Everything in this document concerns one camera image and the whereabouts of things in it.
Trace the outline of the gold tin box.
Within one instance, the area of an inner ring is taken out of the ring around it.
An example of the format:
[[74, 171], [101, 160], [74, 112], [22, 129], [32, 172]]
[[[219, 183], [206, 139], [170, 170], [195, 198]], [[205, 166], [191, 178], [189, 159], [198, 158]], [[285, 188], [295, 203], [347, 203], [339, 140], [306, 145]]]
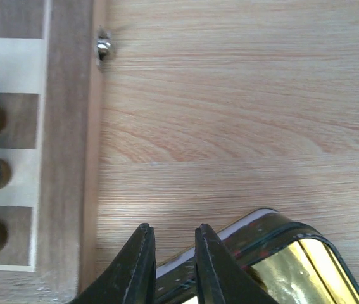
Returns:
[[[261, 208], [215, 233], [275, 303], [359, 303], [338, 250], [310, 225]], [[199, 303], [195, 247], [157, 268], [157, 303]]]

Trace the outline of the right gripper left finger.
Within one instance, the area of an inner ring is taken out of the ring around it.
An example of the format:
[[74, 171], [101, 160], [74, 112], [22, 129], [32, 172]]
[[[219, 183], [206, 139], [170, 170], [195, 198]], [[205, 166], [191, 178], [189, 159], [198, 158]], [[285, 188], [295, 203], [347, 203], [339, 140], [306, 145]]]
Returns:
[[155, 286], [154, 229], [142, 223], [106, 270], [71, 302], [154, 303]]

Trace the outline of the wooden chess board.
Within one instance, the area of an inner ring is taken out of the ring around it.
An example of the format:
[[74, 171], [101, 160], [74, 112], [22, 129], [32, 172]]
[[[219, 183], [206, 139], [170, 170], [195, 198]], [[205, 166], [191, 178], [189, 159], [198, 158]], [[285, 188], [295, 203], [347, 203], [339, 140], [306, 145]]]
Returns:
[[96, 278], [105, 1], [0, 1], [0, 303], [68, 303]]

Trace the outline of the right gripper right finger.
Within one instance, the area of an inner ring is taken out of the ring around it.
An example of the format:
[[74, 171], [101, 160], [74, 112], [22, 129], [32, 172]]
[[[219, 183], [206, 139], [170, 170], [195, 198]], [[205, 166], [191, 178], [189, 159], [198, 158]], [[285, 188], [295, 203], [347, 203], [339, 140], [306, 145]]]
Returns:
[[213, 228], [195, 230], [195, 276], [199, 303], [275, 303], [238, 264]]

